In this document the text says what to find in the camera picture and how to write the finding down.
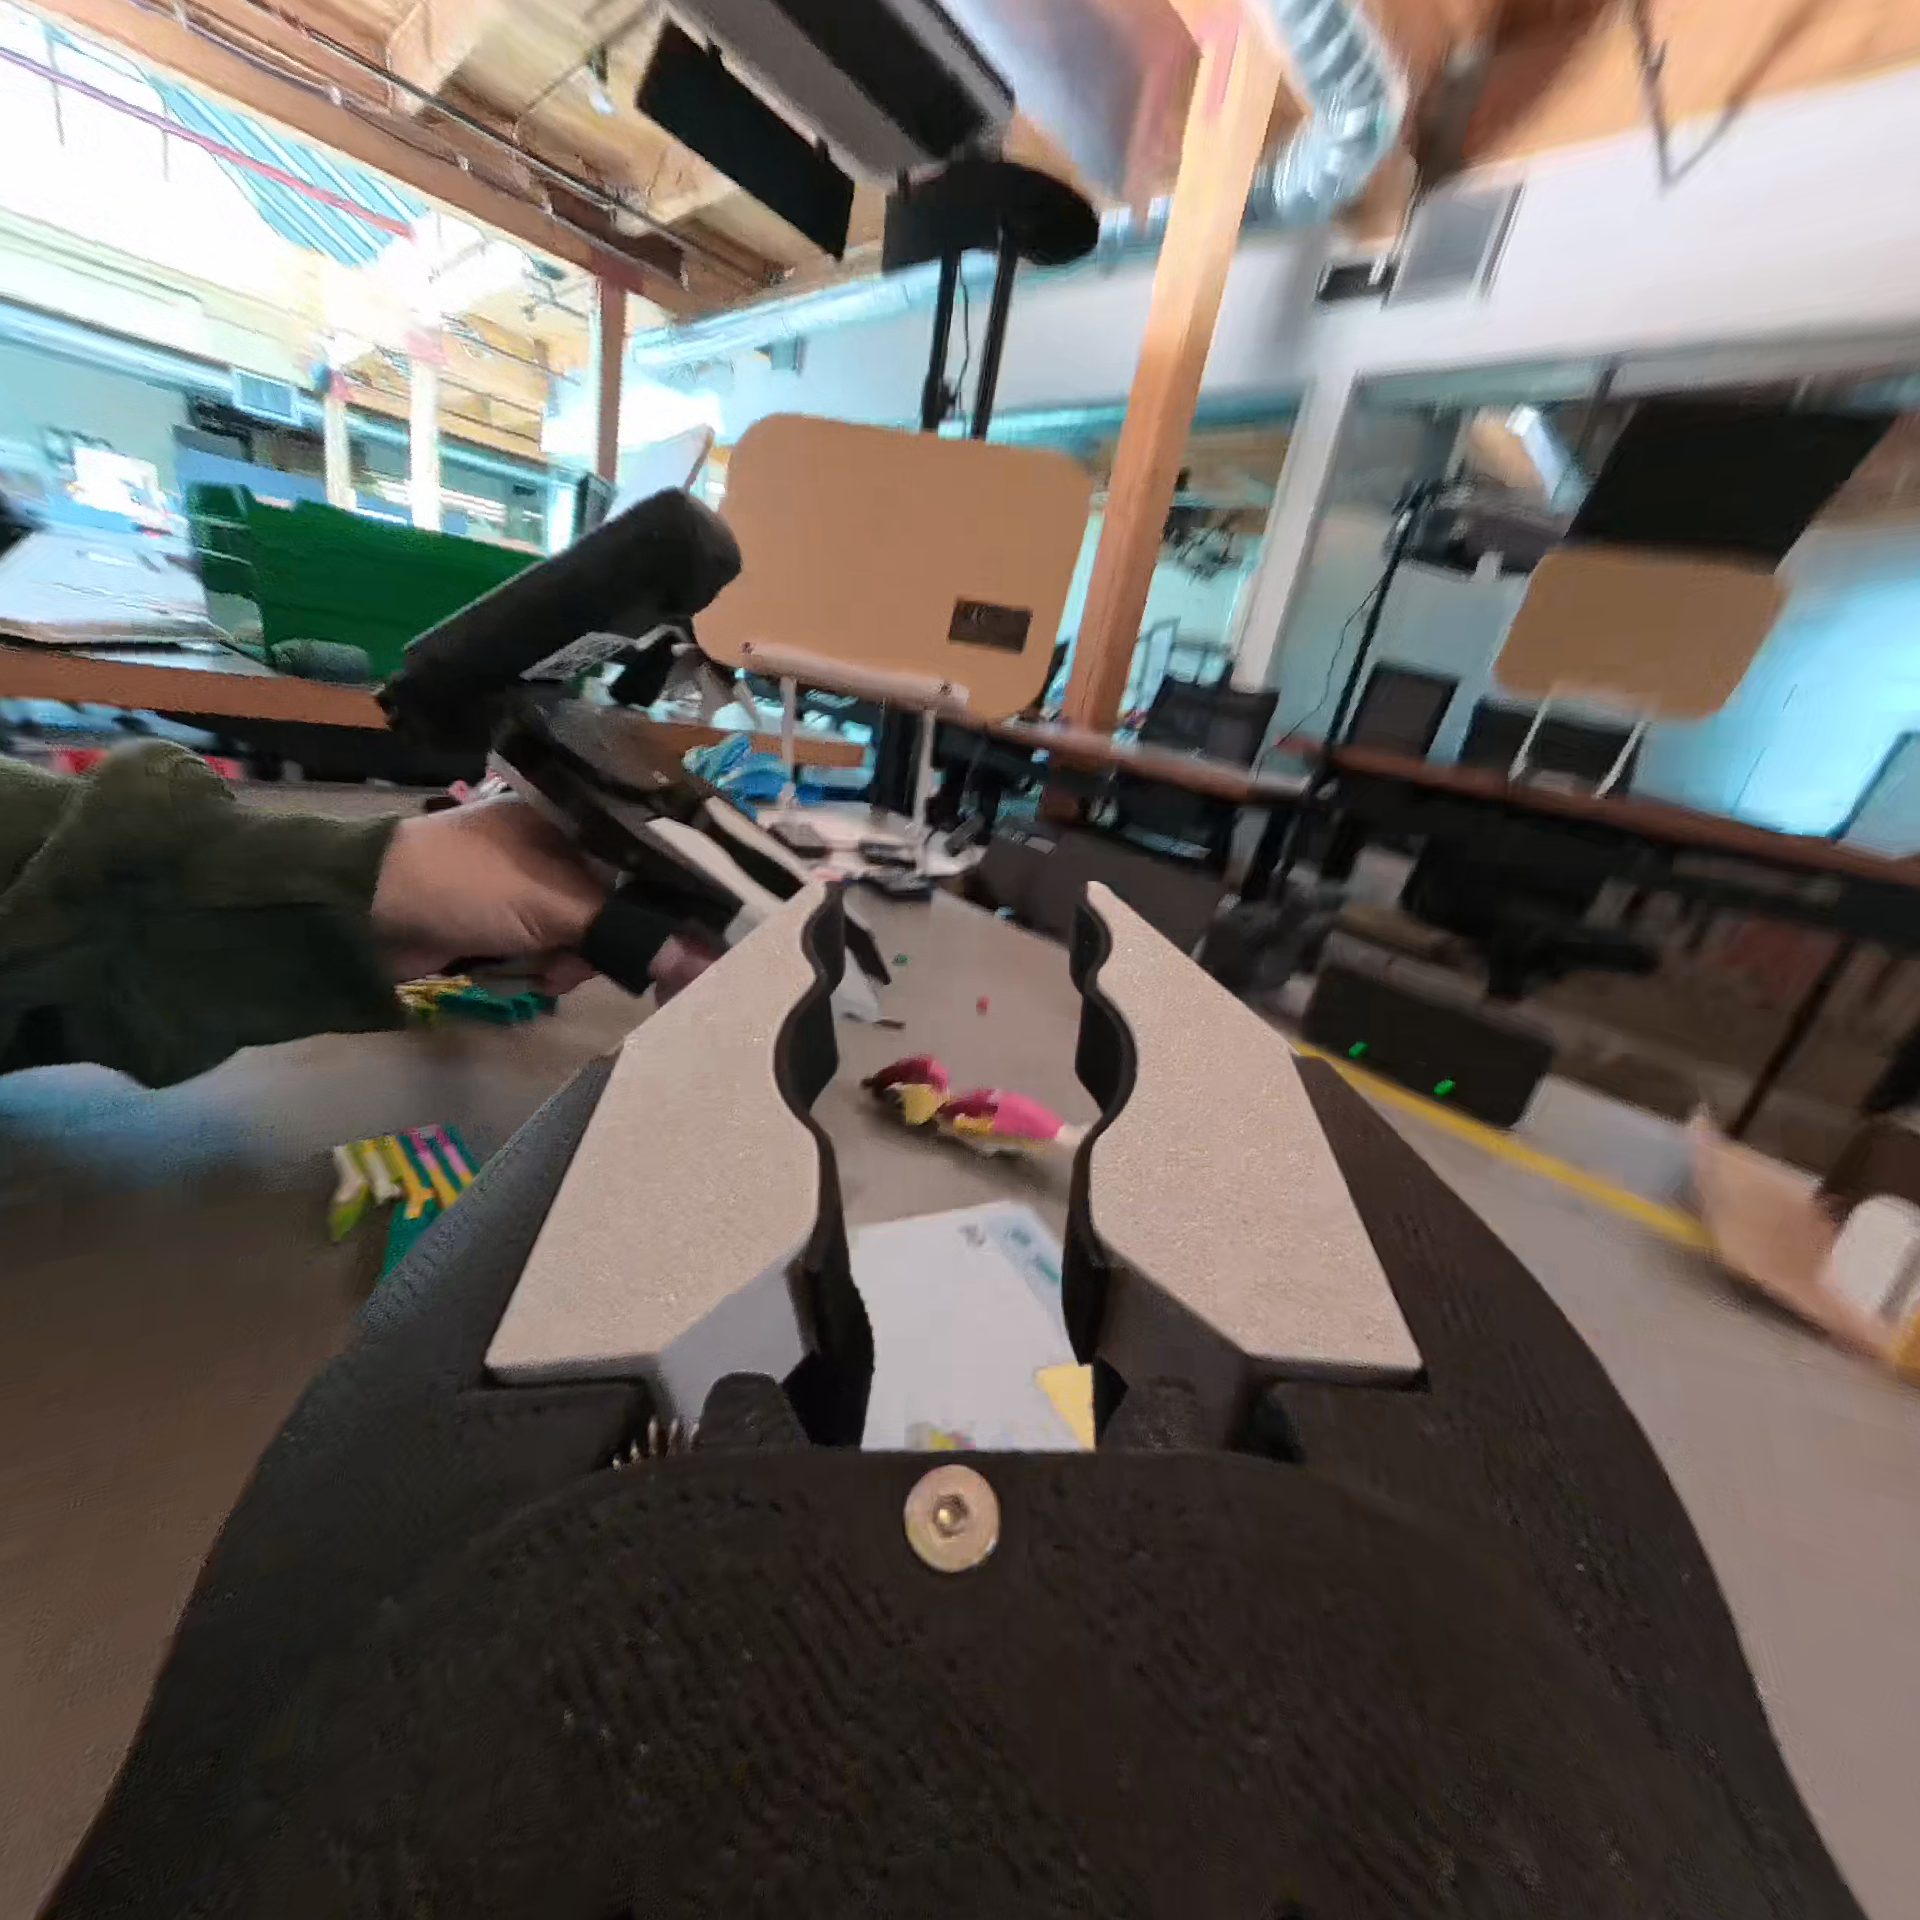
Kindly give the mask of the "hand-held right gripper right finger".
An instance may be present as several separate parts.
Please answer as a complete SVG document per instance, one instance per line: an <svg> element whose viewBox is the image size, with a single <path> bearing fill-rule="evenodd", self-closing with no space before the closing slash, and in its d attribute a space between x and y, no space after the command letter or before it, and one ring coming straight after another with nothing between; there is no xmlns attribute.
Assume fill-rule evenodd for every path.
<svg viewBox="0 0 1920 1920"><path fill-rule="evenodd" d="M1171 1400L1180 1447L1238 1448L1277 1385L1420 1385L1293 1046L1106 882L1067 959L1094 1114L1073 1150L1062 1324L1094 1441Z"/></svg>

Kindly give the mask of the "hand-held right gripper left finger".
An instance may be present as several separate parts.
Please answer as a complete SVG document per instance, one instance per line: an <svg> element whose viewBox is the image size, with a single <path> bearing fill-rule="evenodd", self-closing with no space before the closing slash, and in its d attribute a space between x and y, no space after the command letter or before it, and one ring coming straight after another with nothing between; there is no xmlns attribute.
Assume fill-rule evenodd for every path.
<svg viewBox="0 0 1920 1920"><path fill-rule="evenodd" d="M502 1385L637 1383L694 1423L768 1376L810 1440L856 1448L873 1327L833 1140L837 886L812 882L621 1045L486 1348Z"/></svg>

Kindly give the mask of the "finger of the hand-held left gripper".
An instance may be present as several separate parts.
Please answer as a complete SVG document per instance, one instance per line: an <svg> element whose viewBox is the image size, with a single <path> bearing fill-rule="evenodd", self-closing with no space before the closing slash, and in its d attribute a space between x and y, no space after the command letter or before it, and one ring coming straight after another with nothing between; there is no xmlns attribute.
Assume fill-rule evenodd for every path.
<svg viewBox="0 0 1920 1920"><path fill-rule="evenodd" d="M825 842L798 853L732 800L701 800L697 832L717 848L720 882L736 898L736 911L722 932L726 949L739 946L812 882L833 880ZM881 992L894 983L894 973L873 930L850 902L843 902L843 949L843 975L833 992L835 1012L856 1024L882 1024L888 1014Z"/></svg>
<svg viewBox="0 0 1920 1920"><path fill-rule="evenodd" d="M750 874L734 841L712 825L653 818L640 839L674 871L690 920L716 949L739 946L785 904Z"/></svg>

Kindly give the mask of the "teal yellow pink lego wing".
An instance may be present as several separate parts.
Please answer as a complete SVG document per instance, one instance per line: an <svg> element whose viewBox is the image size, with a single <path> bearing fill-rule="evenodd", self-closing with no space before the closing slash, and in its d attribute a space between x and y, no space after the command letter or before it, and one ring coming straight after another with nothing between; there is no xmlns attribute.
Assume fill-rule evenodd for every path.
<svg viewBox="0 0 1920 1920"><path fill-rule="evenodd" d="M337 1143L330 1150L326 1240L369 1240L373 1277L389 1277L460 1201L481 1162L460 1130L442 1121Z"/></svg>
<svg viewBox="0 0 1920 1920"><path fill-rule="evenodd" d="M529 975L515 970L435 973L402 980L395 1002L406 1024L486 1024L516 1025L554 1017L561 996L542 992Z"/></svg>

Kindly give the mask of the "person's left forearm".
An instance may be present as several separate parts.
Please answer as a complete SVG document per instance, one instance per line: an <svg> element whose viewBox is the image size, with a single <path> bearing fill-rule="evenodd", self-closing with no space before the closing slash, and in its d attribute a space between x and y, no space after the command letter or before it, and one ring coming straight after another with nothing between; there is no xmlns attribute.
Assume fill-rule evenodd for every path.
<svg viewBox="0 0 1920 1920"><path fill-rule="evenodd" d="M243 1048L401 1028L373 922L390 814L241 802L172 743L3 764L3 1071L172 1087Z"/></svg>

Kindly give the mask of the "pink yellow lego bird body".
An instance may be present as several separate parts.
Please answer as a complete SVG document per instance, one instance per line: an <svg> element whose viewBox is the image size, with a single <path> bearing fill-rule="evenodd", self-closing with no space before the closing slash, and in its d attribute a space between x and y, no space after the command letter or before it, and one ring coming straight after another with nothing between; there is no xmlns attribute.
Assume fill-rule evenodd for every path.
<svg viewBox="0 0 1920 1920"><path fill-rule="evenodd" d="M928 1054L897 1057L860 1085L905 1130L945 1138L980 1158L1065 1158L1090 1130L1030 1095L955 1087L945 1062Z"/></svg>

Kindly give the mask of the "person's left hand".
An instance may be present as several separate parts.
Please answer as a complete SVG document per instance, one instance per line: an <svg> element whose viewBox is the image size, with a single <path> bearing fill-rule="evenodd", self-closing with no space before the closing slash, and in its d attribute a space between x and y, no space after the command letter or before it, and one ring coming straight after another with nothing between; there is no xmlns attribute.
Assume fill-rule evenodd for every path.
<svg viewBox="0 0 1920 1920"><path fill-rule="evenodd" d="M563 996L595 975L585 937L610 896L610 873L538 806L477 800L395 825L371 904L376 953L395 984L485 962Z"/></svg>

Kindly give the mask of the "green bin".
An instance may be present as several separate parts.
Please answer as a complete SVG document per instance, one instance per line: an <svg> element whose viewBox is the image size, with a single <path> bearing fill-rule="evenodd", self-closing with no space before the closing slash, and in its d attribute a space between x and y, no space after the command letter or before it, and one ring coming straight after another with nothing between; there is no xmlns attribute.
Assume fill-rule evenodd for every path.
<svg viewBox="0 0 1920 1920"><path fill-rule="evenodd" d="M390 679L414 638L538 561L326 502L282 508L234 485L190 485L185 514L208 601L241 604L217 623L243 654L314 681Z"/></svg>

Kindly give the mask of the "black box with green lights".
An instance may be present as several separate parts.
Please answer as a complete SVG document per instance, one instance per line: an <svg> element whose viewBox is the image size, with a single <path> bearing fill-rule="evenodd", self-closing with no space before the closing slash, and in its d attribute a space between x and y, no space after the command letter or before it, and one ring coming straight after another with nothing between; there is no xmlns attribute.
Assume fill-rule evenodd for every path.
<svg viewBox="0 0 1920 1920"><path fill-rule="evenodd" d="M1484 999L1403 970L1325 962L1302 1008L1302 1037L1405 1092L1516 1127L1552 1074L1555 1041Z"/></svg>

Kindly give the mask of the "tan chair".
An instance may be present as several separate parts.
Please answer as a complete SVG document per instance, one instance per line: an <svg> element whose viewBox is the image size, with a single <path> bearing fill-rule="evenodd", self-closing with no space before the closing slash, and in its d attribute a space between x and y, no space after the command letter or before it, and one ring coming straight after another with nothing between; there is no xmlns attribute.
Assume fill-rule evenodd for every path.
<svg viewBox="0 0 1920 1920"><path fill-rule="evenodd" d="M1043 695L1090 498L1089 469L1051 447L762 418L722 498L740 569L694 640L717 666L914 712L923 825L937 726Z"/></svg>
<svg viewBox="0 0 1920 1920"><path fill-rule="evenodd" d="M1494 682L1534 702L1507 778L1536 776L1555 705L1593 703L1630 728L1596 784L1614 793L1648 726L1714 714L1778 623L1787 588L1749 559L1616 543L1562 543L1531 572L1494 658Z"/></svg>

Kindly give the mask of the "pale blue instruction booklet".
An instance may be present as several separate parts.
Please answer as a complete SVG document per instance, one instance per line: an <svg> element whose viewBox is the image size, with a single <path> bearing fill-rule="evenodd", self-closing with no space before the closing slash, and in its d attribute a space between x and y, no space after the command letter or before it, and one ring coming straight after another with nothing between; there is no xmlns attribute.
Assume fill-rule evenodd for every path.
<svg viewBox="0 0 1920 1920"><path fill-rule="evenodd" d="M1090 1450L1093 1376L1065 1329L1062 1246L1019 1201L857 1228L873 1337L867 1450Z"/></svg>

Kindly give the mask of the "wooden table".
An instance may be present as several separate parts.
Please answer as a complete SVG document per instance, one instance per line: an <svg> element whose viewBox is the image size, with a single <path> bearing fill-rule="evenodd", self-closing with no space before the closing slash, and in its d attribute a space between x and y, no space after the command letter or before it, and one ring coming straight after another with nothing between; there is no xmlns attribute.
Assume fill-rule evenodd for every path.
<svg viewBox="0 0 1920 1920"><path fill-rule="evenodd" d="M4 640L3 695L21 702L97 703L117 710L198 712L234 721L389 733L371 687L235 671L180 654L156 663L128 654L84 656Z"/></svg>

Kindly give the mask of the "black tripod stand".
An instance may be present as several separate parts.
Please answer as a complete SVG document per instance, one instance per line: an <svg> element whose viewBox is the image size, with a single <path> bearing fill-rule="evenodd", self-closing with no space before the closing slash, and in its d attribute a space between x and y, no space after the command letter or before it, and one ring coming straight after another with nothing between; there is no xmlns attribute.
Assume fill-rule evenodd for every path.
<svg viewBox="0 0 1920 1920"><path fill-rule="evenodd" d="M1313 816L1314 805L1323 797L1333 778L1333 757L1342 745L1344 733L1349 730L1349 721L1360 695L1360 682L1365 679L1368 664L1377 649L1377 638L1382 623L1385 604L1395 590L1395 583L1409 559L1409 551L1412 548L1417 534L1422 533L1428 516L1434 516L1437 501L1446 490L1446 477L1440 472L1436 477L1427 477L1420 485L1410 486L1403 493L1403 501L1396 505L1396 516L1390 528L1390 541L1382 556L1382 569L1377 578L1377 584L1369 590L1363 604L1363 623L1360 636L1354 644L1349 674L1339 686L1330 719L1325 730L1321 733L1321 743L1309 761L1309 774L1302 786L1302 796L1297 800L1291 814L1286 816L1286 826L1283 832L1274 869L1269 873L1267 894L1276 896L1291 874L1297 864L1299 845L1302 839L1302 829Z"/></svg>

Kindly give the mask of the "long brown table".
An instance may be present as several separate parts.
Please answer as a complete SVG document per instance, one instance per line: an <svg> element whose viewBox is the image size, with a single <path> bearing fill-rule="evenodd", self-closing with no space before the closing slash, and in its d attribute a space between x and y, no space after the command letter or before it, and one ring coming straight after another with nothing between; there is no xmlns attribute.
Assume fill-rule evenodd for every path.
<svg viewBox="0 0 1920 1920"><path fill-rule="evenodd" d="M1243 873L1274 880L1293 818L1333 814L1363 839L1461 842L1477 857L1542 866L1570 848L1603 880L1684 896L1717 910L1797 920L1883 946L1915 946L1915 858L1869 854L1821 836L1774 832L1658 800L1570 796L1369 748L1339 748L1325 772L1262 774L1222 758L1124 745L1080 726L940 714L937 728L1043 757L1061 784L1138 776L1265 816Z"/></svg>

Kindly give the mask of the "cardboard box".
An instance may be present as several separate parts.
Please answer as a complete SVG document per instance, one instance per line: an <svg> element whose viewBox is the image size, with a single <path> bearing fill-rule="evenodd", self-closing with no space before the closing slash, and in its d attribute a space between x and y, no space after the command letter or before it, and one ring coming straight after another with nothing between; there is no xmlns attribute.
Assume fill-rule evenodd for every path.
<svg viewBox="0 0 1920 1920"><path fill-rule="evenodd" d="M1720 1265L1804 1327L1913 1385L1915 1114L1860 1124L1818 1182L1730 1138L1708 1111L1689 1118L1686 1144L1696 1212Z"/></svg>

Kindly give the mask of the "black ceiling unit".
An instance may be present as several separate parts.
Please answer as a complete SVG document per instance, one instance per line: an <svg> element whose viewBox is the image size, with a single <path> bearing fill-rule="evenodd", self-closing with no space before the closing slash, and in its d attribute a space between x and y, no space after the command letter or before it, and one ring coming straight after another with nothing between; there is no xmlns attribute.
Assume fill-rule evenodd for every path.
<svg viewBox="0 0 1920 1920"><path fill-rule="evenodd" d="M1017 93L947 5L686 2L635 112L833 260L857 190L995 152Z"/></svg>

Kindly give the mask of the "black monitor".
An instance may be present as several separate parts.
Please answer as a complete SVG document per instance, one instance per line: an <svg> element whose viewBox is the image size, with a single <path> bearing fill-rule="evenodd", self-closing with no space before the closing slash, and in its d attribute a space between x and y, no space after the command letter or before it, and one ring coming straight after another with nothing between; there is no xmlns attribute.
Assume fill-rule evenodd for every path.
<svg viewBox="0 0 1920 1920"><path fill-rule="evenodd" d="M1889 408L1646 400L1598 466L1566 541L1778 566L1894 423Z"/></svg>

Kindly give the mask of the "wooden post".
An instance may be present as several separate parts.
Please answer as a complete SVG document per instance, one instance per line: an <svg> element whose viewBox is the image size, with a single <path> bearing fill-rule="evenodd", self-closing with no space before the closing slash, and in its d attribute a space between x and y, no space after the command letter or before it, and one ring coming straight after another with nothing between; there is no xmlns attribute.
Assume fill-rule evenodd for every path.
<svg viewBox="0 0 1920 1920"><path fill-rule="evenodd" d="M1197 65L1062 696L1065 721L1099 735L1117 725L1243 208L1286 86L1259 7L1176 12L1195 40Z"/></svg>

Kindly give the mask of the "silver duct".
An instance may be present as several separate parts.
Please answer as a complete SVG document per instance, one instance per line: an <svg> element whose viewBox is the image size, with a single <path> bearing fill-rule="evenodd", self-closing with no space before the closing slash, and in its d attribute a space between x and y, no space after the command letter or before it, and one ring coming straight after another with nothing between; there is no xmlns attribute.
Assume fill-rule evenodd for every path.
<svg viewBox="0 0 1920 1920"><path fill-rule="evenodd" d="M1302 97L1302 118L1262 167L1246 202L1252 226L1329 224L1356 202L1396 148L1409 80L1360 2L1250 5Z"/></svg>

